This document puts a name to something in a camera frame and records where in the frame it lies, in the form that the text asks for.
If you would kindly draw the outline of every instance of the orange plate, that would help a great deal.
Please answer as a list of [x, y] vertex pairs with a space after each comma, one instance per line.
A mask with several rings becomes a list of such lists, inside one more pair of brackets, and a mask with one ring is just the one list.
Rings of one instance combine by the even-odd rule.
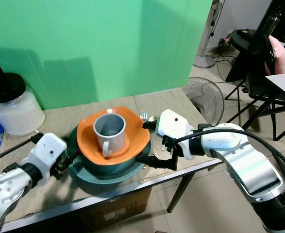
[[[116, 113], [126, 121], [125, 146], [104, 158], [102, 150], [97, 143], [93, 130], [95, 120], [103, 114]], [[101, 110], [82, 120], [78, 125], [77, 140], [82, 154], [97, 165], [115, 165], [126, 162], [138, 155], [150, 140], [149, 130], [142, 128], [143, 121], [140, 117], [126, 107], [116, 107]]]

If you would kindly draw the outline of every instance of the pink cushion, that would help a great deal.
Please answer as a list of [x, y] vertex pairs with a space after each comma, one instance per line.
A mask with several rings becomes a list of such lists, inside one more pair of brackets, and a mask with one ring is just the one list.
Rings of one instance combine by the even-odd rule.
[[[270, 35], [268, 39], [272, 44], [274, 50], [276, 74], [285, 74], [285, 48], [275, 37]], [[270, 71], [266, 64], [265, 64], [265, 70], [267, 74], [270, 75]]]

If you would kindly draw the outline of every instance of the beige tablecloth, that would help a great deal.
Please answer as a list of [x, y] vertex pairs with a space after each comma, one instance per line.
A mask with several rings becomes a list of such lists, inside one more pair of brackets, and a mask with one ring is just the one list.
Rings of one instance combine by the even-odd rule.
[[[117, 106], [126, 106], [136, 113], [139, 113], [140, 110], [147, 110], [149, 116], [159, 116], [163, 110], [169, 108], [187, 118], [194, 128], [196, 128], [199, 123], [205, 123], [204, 118], [196, 108], [193, 107], [192, 103], [182, 90], [172, 89], [169, 91], [134, 97], [124, 97], [105, 102], [93, 102], [78, 106], [46, 110], [45, 122], [39, 130], [43, 133], [52, 132], [59, 137], [66, 137], [69, 136], [71, 131], [83, 118], [99, 110]], [[28, 137], [29, 136], [17, 137], [5, 133], [0, 152], [11, 148]], [[168, 152], [162, 152], [162, 139], [154, 133], [151, 135], [151, 142], [152, 152], [155, 150], [159, 158], [169, 159], [171, 157]], [[29, 143], [1, 159], [0, 173], [11, 163], [20, 162], [28, 155], [32, 147], [33, 144]], [[210, 160], [212, 159], [206, 156], [197, 156], [195, 160], [192, 161], [179, 159], [178, 170], [195, 166]], [[67, 174], [59, 181], [51, 177], [49, 183], [44, 187], [35, 187], [30, 190], [29, 193], [19, 201], [15, 210], [6, 217], [5, 222], [17, 220], [25, 215], [47, 210], [67, 202], [78, 201], [91, 196], [100, 196], [100, 194], [104, 192], [113, 190], [116, 187], [125, 186], [135, 181], [144, 183], [173, 172], [175, 171], [147, 167], [146, 169], [140, 170], [135, 176], [123, 182], [111, 185], [96, 185], [85, 184], [71, 176], [68, 171]]]

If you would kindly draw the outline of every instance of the black jar lid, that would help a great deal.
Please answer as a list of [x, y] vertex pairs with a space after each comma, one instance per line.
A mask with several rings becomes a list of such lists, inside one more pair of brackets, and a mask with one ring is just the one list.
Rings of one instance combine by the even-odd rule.
[[19, 74], [0, 74], [0, 103], [16, 99], [26, 91], [26, 84]]

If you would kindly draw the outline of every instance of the green backdrop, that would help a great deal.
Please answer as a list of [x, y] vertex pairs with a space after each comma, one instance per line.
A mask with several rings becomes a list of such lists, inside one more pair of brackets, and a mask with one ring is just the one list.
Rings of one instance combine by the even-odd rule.
[[0, 0], [0, 66], [44, 109], [185, 85], [211, 0]]

